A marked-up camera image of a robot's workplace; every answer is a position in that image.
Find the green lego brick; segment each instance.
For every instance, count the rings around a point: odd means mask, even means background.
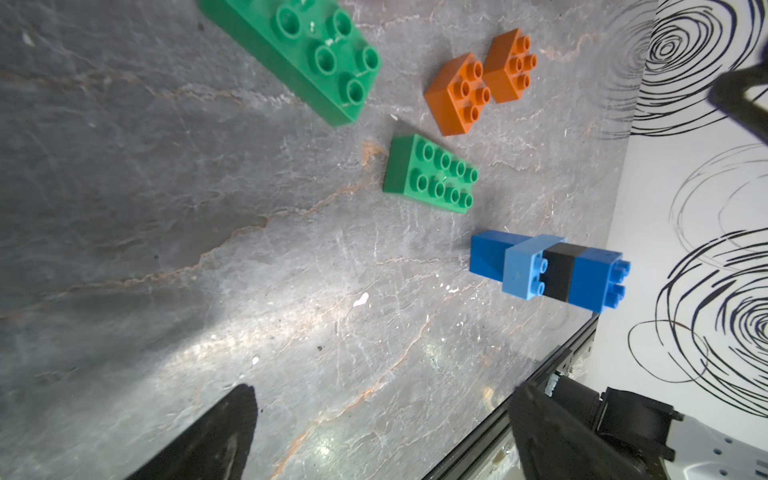
[[[381,68],[333,0],[200,0],[200,10],[334,127],[357,120]]]
[[[389,148],[384,191],[451,212],[472,208],[477,167],[433,144],[421,135],[397,137]]]

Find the stacked lego bricks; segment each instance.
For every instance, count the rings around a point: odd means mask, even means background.
[[[602,312],[624,298],[631,264],[621,253],[489,230],[472,237],[469,271],[502,282],[502,291],[529,300],[549,296]]]

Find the light blue lego brick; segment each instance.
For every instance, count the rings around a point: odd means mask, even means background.
[[[542,254],[545,249],[563,241],[563,237],[539,235],[508,248],[504,252],[502,292],[523,300],[542,295],[545,285],[539,281],[539,276],[547,271],[547,260]]]

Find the blue lego brick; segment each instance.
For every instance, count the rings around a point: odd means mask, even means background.
[[[472,236],[469,271],[501,282],[504,279],[504,252],[529,238],[495,230]]]
[[[597,313],[606,306],[616,308],[624,298],[626,289],[621,283],[630,267],[619,252],[587,248],[574,262],[568,303]]]
[[[539,235],[505,250],[502,292],[523,300],[542,295],[545,285],[539,276],[547,271],[544,250],[563,241],[563,237]]]

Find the orange lego brick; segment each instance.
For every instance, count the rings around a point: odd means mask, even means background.
[[[493,39],[482,79],[496,103],[520,100],[525,89],[531,86],[530,72],[536,68],[538,59],[530,50],[531,37],[523,35],[519,28]]]
[[[491,101],[491,91],[482,80],[483,68],[472,53],[454,58],[424,92],[429,110],[443,135],[469,132]]]

